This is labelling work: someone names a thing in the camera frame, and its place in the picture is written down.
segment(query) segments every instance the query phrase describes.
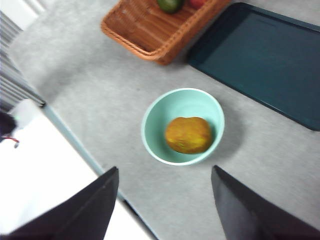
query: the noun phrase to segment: mango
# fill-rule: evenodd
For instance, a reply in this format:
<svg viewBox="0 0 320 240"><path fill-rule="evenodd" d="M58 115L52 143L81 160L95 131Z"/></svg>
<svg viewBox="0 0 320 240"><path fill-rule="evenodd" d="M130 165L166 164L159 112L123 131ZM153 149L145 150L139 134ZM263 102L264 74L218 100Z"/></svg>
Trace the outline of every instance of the mango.
<svg viewBox="0 0 320 240"><path fill-rule="evenodd" d="M205 152L213 137L206 120L201 117L178 117L165 130L165 140L170 148L183 154Z"/></svg>

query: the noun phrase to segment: red fruit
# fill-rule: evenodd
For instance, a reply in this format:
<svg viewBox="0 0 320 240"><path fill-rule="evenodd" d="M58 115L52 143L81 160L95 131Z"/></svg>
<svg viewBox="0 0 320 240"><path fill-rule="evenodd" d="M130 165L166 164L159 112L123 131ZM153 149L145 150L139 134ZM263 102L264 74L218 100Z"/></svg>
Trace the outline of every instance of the red fruit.
<svg viewBox="0 0 320 240"><path fill-rule="evenodd" d="M194 9L199 9L205 4L206 0L189 0L189 2Z"/></svg>

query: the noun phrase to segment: mint green bowl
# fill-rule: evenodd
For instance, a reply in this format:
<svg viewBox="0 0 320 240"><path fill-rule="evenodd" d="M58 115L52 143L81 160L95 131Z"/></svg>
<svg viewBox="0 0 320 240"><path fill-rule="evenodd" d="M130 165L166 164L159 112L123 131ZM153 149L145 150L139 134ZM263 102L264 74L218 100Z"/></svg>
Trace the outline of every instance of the mint green bowl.
<svg viewBox="0 0 320 240"><path fill-rule="evenodd" d="M166 143L167 125L178 117L200 117L211 128L213 142L202 153L184 154ZM196 88L180 88L158 97L144 114L141 135L146 150L157 160L169 165L191 165L206 159L216 149L225 129L224 112L209 93Z"/></svg>

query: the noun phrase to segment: gray countertop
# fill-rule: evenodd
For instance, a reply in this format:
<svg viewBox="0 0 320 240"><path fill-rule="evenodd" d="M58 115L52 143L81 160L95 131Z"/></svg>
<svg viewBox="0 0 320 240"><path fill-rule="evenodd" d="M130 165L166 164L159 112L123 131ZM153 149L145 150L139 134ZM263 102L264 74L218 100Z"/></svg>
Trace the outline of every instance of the gray countertop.
<svg viewBox="0 0 320 240"><path fill-rule="evenodd" d="M318 0L245 2L320 25ZM320 229L320 133L187 65L195 40L168 66L132 55L100 31L115 3L58 0L13 42L10 55L94 159L105 170L119 168L119 191L154 234L161 240L225 239L213 165ZM217 98L226 126L209 159L171 166L148 154L140 126L153 100L182 87Z"/></svg>

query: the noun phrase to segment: avocado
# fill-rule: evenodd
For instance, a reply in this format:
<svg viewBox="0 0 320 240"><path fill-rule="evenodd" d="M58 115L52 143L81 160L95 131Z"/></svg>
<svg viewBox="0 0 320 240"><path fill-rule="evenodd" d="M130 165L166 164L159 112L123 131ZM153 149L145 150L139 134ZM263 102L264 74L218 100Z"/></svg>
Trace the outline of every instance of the avocado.
<svg viewBox="0 0 320 240"><path fill-rule="evenodd" d="M167 14L176 13L184 4L185 0L157 0L162 11Z"/></svg>

